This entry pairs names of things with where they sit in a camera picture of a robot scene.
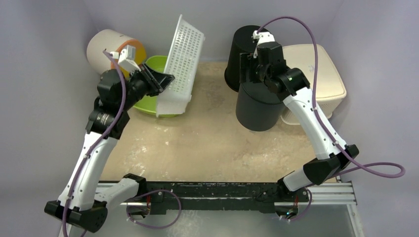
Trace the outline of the green and white tray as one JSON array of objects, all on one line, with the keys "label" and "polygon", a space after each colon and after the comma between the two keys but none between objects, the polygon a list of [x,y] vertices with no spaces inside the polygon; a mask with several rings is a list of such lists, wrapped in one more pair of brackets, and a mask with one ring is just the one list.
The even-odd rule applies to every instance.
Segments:
[{"label": "green and white tray", "polygon": [[[165,69],[166,62],[167,62],[167,56],[163,55],[155,55],[149,57],[145,64],[149,66],[154,71],[157,71],[159,73],[162,73]],[[150,96],[144,96],[139,102],[137,102],[133,108],[137,109],[138,111],[155,116],[156,115],[156,101],[157,96],[150,97]]]}]

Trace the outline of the large black plastic bin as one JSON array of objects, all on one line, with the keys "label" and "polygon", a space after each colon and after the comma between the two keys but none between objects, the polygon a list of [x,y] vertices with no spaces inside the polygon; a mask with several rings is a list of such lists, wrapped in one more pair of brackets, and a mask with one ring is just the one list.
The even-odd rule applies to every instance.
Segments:
[{"label": "large black plastic bin", "polygon": [[225,82],[233,91],[238,92],[240,87],[240,54],[254,52],[256,43],[253,42],[252,35],[259,28],[258,25],[245,25],[233,34],[229,58],[224,71]]}]

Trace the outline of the white perforated basket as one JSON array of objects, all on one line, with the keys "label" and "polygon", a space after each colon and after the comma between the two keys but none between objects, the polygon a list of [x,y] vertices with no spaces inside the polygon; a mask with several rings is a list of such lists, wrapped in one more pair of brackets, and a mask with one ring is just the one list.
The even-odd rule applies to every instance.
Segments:
[{"label": "white perforated basket", "polygon": [[179,16],[164,73],[174,76],[156,99],[156,116],[181,115],[192,98],[192,89],[205,35]]}]

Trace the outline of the dark blue bin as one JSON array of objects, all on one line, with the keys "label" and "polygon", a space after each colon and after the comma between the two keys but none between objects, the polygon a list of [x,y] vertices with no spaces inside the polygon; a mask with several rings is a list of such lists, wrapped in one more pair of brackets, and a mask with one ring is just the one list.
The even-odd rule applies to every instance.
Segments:
[{"label": "dark blue bin", "polygon": [[275,126],[285,105],[263,83],[240,84],[236,103],[236,118],[251,131],[267,131]]}]

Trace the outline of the cream perforated plastic basket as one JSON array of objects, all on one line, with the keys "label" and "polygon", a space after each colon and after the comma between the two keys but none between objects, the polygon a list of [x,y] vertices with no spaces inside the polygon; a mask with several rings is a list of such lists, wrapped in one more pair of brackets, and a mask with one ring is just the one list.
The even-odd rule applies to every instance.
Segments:
[{"label": "cream perforated plastic basket", "polygon": [[[325,116],[330,119],[334,110],[346,97],[347,92],[341,76],[328,53],[321,45],[318,50],[318,73],[316,101]],[[314,85],[315,52],[311,44],[296,44],[283,47],[284,58],[290,68],[300,69],[310,85]]]}]

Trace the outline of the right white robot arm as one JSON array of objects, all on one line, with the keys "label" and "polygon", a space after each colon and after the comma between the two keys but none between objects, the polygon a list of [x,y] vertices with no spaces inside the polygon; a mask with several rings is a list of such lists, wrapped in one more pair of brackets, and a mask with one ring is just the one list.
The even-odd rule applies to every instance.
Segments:
[{"label": "right white robot arm", "polygon": [[315,158],[278,180],[277,194],[289,201],[297,190],[320,185],[344,170],[359,155],[355,144],[339,136],[313,99],[314,91],[299,68],[287,65],[277,42],[258,45],[255,53],[240,53],[240,84],[260,84],[262,95],[274,94],[297,118],[315,152]]}]

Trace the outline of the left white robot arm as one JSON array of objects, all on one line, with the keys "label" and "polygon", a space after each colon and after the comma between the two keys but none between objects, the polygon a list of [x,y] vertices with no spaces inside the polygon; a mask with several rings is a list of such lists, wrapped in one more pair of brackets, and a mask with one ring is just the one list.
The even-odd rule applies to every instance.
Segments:
[{"label": "left white robot arm", "polygon": [[140,64],[129,78],[120,69],[101,74],[76,167],[59,198],[47,202],[44,208],[45,213],[61,220],[64,236],[68,235],[69,225],[95,233],[111,209],[128,199],[141,202],[149,195],[146,179],[134,174],[125,175],[103,193],[97,193],[96,188],[109,155],[129,122],[129,109],[145,96],[161,94],[174,79],[146,64]]}]

